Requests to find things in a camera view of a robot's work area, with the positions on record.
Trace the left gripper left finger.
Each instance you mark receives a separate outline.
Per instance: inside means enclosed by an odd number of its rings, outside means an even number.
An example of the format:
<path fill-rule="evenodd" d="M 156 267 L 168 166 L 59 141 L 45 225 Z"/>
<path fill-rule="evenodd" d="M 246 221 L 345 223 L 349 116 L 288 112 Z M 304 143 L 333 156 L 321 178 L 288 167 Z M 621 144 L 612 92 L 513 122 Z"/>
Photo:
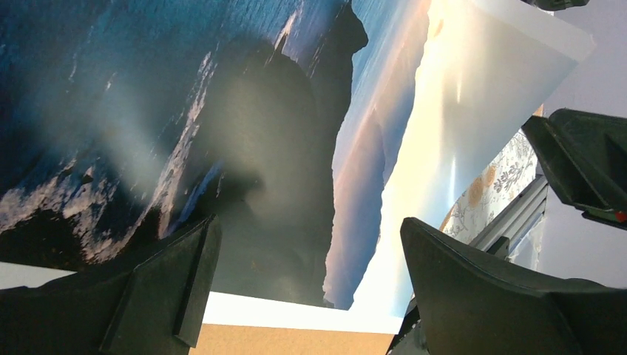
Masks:
<path fill-rule="evenodd" d="M 187 354 L 220 251 L 216 216 L 133 254 L 1 291 L 3 354 Z"/>

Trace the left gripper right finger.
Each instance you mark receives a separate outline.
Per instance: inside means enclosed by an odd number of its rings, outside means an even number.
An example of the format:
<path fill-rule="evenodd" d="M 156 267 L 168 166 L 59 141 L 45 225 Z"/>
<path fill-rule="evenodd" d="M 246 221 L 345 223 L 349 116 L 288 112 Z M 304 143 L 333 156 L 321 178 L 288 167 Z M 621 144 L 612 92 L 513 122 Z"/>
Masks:
<path fill-rule="evenodd" d="M 626 290 L 542 274 L 414 217 L 401 242 L 431 354 L 624 354 Z"/>

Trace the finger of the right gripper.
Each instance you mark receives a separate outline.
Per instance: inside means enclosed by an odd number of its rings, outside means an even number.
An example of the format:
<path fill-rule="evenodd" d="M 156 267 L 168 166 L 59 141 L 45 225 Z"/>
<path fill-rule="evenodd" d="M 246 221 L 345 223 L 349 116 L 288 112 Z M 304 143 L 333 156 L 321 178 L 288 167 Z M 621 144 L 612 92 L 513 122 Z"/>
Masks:
<path fill-rule="evenodd" d="M 522 126 L 561 203 L 583 218 L 626 228 L 626 119 L 562 108 Z"/>

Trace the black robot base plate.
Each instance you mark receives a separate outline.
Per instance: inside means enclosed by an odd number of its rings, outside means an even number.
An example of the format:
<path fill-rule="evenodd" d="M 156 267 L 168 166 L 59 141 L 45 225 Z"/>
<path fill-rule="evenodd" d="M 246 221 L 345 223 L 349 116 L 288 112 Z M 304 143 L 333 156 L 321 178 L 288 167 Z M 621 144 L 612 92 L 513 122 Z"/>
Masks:
<path fill-rule="evenodd" d="M 411 299 L 401 328 L 387 350 L 387 355 L 403 354 L 430 354 L 415 297 Z"/>

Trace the blue seascape photo print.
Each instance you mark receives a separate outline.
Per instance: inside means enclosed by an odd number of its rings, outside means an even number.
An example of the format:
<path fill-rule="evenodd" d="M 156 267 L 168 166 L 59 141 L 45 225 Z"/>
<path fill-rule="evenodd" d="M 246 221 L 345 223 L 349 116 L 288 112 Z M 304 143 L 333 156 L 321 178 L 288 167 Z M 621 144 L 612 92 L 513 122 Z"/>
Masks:
<path fill-rule="evenodd" d="M 206 323 L 391 334 L 401 219 L 593 48 L 522 1 L 3 1 L 1 289 L 217 214 Z"/>

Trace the brown cardboard backing board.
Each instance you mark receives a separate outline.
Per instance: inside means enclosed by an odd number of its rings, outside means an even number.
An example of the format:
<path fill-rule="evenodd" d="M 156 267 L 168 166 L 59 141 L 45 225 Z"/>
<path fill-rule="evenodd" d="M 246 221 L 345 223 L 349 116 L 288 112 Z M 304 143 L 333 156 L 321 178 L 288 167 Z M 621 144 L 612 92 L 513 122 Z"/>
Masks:
<path fill-rule="evenodd" d="M 190 354 L 386 354 L 392 334 L 204 324 Z"/>

